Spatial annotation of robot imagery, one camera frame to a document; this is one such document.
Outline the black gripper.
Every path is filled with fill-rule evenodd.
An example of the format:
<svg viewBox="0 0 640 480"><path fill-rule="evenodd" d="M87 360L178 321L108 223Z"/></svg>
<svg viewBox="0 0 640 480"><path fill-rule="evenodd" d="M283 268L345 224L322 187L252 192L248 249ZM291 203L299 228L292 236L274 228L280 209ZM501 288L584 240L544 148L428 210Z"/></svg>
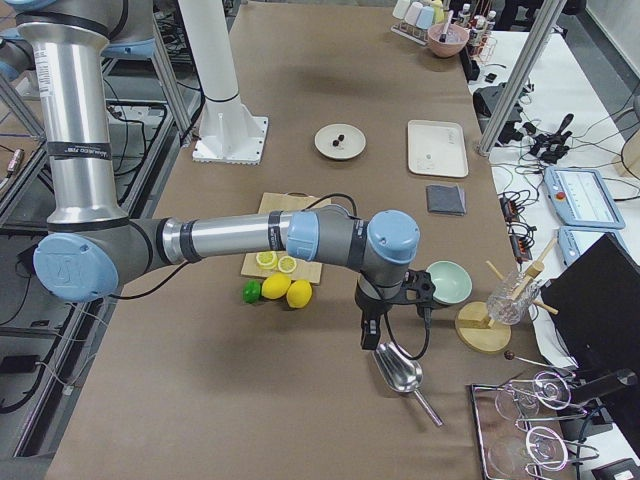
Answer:
<svg viewBox="0 0 640 480"><path fill-rule="evenodd" d="M358 282L355 301L362 312L362 350L375 350L379 343L379 319L392 308L392 299L399 293L400 285L382 286L370 282Z"/></svg>

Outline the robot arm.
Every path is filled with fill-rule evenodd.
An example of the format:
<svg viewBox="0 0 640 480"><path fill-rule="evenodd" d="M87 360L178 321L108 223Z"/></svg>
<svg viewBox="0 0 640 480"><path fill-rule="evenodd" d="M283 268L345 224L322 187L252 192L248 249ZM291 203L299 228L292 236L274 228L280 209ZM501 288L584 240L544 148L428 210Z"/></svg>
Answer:
<svg viewBox="0 0 640 480"><path fill-rule="evenodd" d="M206 266L232 267L249 253L277 251L357 274L348 288L361 312L360 345L380 342L395 305L424 315L429 285L415 269L420 229L411 212L376 202L366 218L329 204L258 213L283 166L261 171L205 164L189 150L175 159L153 218L118 201L102 70L103 51L139 36L153 21L145 1L16 1L16 28L34 54L55 207L33 264L51 294L71 302L123 299L146 275L189 266L193 286L214 279Z"/></svg>

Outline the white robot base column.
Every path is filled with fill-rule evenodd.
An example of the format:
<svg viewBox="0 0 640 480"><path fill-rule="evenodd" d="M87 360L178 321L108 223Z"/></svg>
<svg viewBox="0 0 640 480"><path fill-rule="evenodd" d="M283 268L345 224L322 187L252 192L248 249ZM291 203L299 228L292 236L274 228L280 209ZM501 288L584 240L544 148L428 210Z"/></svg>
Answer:
<svg viewBox="0 0 640 480"><path fill-rule="evenodd" d="M259 164L269 119L241 100L223 3L183 0L179 8L205 99L193 159Z"/></svg>

